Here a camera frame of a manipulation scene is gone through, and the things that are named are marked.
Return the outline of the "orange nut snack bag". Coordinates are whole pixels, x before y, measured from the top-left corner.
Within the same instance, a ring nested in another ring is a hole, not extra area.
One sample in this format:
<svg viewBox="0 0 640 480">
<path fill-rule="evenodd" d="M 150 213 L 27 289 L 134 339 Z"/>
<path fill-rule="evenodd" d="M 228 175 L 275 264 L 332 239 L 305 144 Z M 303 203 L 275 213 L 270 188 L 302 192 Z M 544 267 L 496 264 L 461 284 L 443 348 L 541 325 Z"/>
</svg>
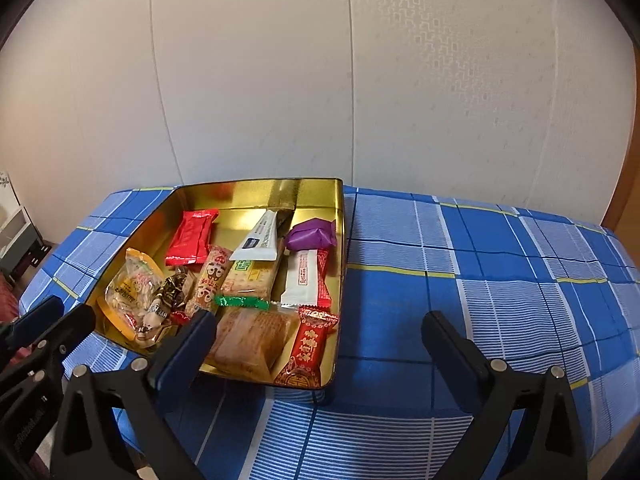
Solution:
<svg viewBox="0 0 640 480">
<path fill-rule="evenodd" d="M 105 317 L 128 341 L 140 348 L 153 344 L 153 334 L 143 331 L 143 318 L 162 284 L 163 272 L 145 252 L 127 248 L 125 262 L 106 286 L 98 305 Z"/>
</svg>

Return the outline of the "sesame paste drink bottle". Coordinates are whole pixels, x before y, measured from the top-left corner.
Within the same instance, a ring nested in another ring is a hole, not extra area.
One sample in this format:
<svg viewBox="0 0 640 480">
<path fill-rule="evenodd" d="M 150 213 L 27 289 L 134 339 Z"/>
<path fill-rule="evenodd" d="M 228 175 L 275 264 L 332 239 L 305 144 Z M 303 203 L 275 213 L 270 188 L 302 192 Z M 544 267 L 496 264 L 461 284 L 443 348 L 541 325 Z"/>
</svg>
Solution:
<svg viewBox="0 0 640 480">
<path fill-rule="evenodd" d="M 160 298 L 155 298 L 146 309 L 136 331 L 134 342 L 140 348 L 150 348 L 157 344 L 167 327 L 170 309 Z"/>
</svg>

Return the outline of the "dark gold snack packet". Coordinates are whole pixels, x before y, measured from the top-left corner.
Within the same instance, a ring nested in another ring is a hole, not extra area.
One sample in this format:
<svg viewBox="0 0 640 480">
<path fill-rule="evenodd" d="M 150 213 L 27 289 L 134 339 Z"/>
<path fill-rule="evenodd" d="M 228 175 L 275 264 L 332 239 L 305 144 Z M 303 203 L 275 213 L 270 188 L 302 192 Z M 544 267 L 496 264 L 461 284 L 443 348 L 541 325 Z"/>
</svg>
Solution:
<svg viewBox="0 0 640 480">
<path fill-rule="evenodd" d="M 186 266 L 178 266 L 163 280 L 155 293 L 155 298 L 169 311 L 183 309 L 189 300 L 196 274 Z"/>
</svg>

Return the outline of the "red snack packet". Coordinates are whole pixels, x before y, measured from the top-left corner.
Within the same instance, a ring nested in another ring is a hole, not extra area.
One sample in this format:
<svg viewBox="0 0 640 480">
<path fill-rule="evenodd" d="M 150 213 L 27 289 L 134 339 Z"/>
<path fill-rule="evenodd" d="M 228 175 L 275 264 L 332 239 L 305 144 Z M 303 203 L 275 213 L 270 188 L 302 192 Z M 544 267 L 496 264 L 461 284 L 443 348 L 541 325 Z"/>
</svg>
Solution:
<svg viewBox="0 0 640 480">
<path fill-rule="evenodd" d="M 209 254 L 210 233 L 218 209 L 185 211 L 165 255 L 166 266 L 203 264 Z"/>
</svg>

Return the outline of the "brown cake packet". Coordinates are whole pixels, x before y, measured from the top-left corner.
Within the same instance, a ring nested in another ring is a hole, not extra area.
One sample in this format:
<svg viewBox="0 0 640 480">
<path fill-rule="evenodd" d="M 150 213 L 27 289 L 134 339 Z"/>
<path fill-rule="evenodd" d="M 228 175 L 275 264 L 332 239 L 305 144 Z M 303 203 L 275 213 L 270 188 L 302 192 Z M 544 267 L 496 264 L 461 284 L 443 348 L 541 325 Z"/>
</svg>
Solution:
<svg viewBox="0 0 640 480">
<path fill-rule="evenodd" d="M 235 379 L 270 384 L 296 323 L 293 311 L 224 308 L 205 363 Z"/>
</svg>

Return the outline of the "red rice cracker roll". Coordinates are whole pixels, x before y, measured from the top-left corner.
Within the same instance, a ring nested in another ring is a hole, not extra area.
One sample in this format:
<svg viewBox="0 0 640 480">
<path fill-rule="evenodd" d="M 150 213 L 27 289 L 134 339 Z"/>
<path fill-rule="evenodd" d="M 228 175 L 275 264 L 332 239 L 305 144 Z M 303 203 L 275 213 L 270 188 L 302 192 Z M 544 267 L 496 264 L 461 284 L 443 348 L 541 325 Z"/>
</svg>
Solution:
<svg viewBox="0 0 640 480">
<path fill-rule="evenodd" d="M 219 245 L 210 248 L 209 254 L 201 268 L 194 292 L 186 303 L 186 316 L 192 316 L 198 310 L 215 312 L 215 296 L 218 294 L 231 266 L 232 251 Z"/>
</svg>

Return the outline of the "green cracker packet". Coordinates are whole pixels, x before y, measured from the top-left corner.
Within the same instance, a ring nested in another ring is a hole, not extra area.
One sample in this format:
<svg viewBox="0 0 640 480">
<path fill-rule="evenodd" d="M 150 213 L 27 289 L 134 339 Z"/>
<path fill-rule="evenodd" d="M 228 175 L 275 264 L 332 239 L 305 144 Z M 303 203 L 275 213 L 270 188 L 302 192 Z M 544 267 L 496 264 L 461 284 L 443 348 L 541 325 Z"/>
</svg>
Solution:
<svg viewBox="0 0 640 480">
<path fill-rule="evenodd" d="M 279 266 L 278 260 L 235 261 L 215 295 L 216 306 L 269 310 Z"/>
</svg>

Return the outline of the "small red gold packet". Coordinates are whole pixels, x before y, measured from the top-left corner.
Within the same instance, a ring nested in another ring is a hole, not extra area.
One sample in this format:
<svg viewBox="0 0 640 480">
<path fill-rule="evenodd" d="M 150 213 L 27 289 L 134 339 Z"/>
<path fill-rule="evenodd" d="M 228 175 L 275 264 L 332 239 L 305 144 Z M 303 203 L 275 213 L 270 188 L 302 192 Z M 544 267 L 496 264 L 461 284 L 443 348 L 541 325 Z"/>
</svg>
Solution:
<svg viewBox="0 0 640 480">
<path fill-rule="evenodd" d="M 326 340 L 337 326 L 338 316 L 313 307 L 300 307 L 298 317 L 299 326 L 290 357 L 273 383 L 297 389 L 319 389 Z"/>
</svg>

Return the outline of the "white navy snack packet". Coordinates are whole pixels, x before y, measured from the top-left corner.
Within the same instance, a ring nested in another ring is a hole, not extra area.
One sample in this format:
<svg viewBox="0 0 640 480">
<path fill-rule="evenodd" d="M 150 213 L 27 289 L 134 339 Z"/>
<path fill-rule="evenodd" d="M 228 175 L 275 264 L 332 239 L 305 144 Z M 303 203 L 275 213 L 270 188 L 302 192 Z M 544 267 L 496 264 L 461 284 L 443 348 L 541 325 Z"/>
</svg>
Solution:
<svg viewBox="0 0 640 480">
<path fill-rule="evenodd" d="M 292 210 L 267 209 L 243 238 L 231 261 L 276 261 L 280 255 L 280 237 L 291 223 Z"/>
</svg>

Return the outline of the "white red wafer packet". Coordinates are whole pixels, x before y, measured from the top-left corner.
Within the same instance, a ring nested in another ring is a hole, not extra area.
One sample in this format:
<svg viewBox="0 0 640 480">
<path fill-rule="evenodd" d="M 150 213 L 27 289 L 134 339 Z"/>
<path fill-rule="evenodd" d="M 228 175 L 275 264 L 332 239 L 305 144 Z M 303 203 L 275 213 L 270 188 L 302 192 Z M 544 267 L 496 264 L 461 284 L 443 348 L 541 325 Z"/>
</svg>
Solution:
<svg viewBox="0 0 640 480">
<path fill-rule="evenodd" d="M 282 304 L 315 307 L 329 311 L 332 298 L 326 286 L 329 251 L 326 248 L 300 250 L 288 255 Z"/>
</svg>

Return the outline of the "purple candy packet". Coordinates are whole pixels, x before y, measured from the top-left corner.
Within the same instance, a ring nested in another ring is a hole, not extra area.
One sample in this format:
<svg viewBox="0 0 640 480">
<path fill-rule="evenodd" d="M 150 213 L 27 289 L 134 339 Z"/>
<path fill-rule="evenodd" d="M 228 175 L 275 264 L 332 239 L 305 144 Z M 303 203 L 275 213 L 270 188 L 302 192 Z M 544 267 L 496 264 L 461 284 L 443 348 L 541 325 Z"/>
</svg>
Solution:
<svg viewBox="0 0 640 480">
<path fill-rule="evenodd" d="M 312 218 L 296 224 L 285 237 L 285 246 L 290 252 L 324 249 L 336 245 L 336 223 L 320 218 Z"/>
</svg>

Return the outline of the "white shelf unit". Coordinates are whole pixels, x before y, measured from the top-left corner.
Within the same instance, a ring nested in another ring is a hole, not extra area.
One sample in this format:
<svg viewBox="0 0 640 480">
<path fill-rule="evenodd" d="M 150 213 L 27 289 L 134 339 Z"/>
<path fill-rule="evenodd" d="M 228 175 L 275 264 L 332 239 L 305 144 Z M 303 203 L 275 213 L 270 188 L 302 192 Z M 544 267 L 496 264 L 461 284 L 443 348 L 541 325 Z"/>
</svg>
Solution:
<svg viewBox="0 0 640 480">
<path fill-rule="evenodd" d="M 28 266 L 36 268 L 50 252 L 51 245 L 41 236 L 27 209 L 20 203 L 10 176 L 2 171 L 1 206 L 1 273 L 15 284 Z"/>
</svg>

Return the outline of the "blue plaid tablecloth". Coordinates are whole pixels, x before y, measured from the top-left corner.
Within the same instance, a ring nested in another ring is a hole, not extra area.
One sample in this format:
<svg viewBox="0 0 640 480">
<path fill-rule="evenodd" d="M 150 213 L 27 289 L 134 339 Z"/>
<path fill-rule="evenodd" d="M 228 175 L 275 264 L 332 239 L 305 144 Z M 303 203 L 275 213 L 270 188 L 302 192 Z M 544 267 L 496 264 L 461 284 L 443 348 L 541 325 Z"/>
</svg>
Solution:
<svg viewBox="0 0 640 480">
<path fill-rule="evenodd" d="M 96 228 L 133 192 L 108 196 L 23 292 L 89 303 L 116 242 Z M 614 234 L 557 214 L 343 186 L 345 274 L 335 374 L 310 392 L 201 372 L 171 428 L 209 479 L 429 479 L 470 416 L 425 351 L 442 311 L 485 356 L 566 371 L 597 460 L 639 417 L 639 272 Z"/>
</svg>

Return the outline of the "wooden door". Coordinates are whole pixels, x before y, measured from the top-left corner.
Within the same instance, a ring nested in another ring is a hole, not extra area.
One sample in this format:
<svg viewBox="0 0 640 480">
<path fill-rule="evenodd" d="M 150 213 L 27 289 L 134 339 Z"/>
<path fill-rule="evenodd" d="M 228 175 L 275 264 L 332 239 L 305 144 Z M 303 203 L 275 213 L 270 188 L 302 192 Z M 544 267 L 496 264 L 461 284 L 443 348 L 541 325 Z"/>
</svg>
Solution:
<svg viewBox="0 0 640 480">
<path fill-rule="evenodd" d="M 602 224 L 623 243 L 639 263 L 639 124 L 632 129 L 620 178 Z"/>
</svg>

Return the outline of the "gold tin box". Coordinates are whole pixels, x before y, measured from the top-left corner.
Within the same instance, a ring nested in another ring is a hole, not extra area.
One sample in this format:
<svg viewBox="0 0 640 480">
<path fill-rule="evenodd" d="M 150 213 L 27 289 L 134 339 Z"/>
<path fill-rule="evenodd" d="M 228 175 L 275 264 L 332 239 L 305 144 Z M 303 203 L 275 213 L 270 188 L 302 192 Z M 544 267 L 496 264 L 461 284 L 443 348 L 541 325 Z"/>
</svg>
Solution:
<svg viewBox="0 0 640 480">
<path fill-rule="evenodd" d="M 335 374 L 345 274 L 345 206 L 343 185 L 336 179 L 248 180 L 196 184 L 171 191 L 164 198 L 154 198 L 142 191 L 133 192 L 116 207 L 111 217 L 96 228 L 98 234 L 116 235 L 114 245 L 100 255 L 98 281 L 88 298 L 90 306 L 96 312 L 96 330 L 99 335 L 122 350 L 128 350 L 140 356 L 152 356 L 166 341 L 174 338 L 183 326 L 189 324 L 191 318 L 188 318 L 184 312 L 186 306 L 180 310 L 170 311 L 167 327 L 158 343 L 150 348 L 140 348 L 122 336 L 105 317 L 98 305 L 98 298 L 104 295 L 106 286 L 124 264 L 127 248 L 145 252 L 160 267 L 164 279 L 168 278 L 178 266 L 166 266 L 165 255 L 178 229 L 182 214 L 185 211 L 213 208 L 219 210 L 219 216 L 214 221 L 210 233 L 209 250 L 214 245 L 219 245 L 232 252 L 241 244 L 243 238 L 267 209 L 293 211 L 290 225 L 279 235 L 280 255 L 277 260 L 280 266 L 271 291 L 269 310 L 293 311 L 297 314 L 297 323 L 280 359 L 272 369 L 272 382 L 263 384 L 283 388 L 294 387 L 278 386 L 273 381 L 290 357 L 299 326 L 298 309 L 300 308 L 300 306 L 282 304 L 280 301 L 285 289 L 288 255 L 291 253 L 285 246 L 285 237 L 293 226 L 312 218 L 336 223 L 337 245 L 326 248 L 329 251 L 326 286 L 332 298 L 329 312 L 338 316 L 338 324 L 326 340 L 320 366 L 321 387 L 302 390 L 326 388 Z M 205 359 L 202 371 L 232 378 L 218 373 L 212 366 L 205 363 Z"/>
</svg>

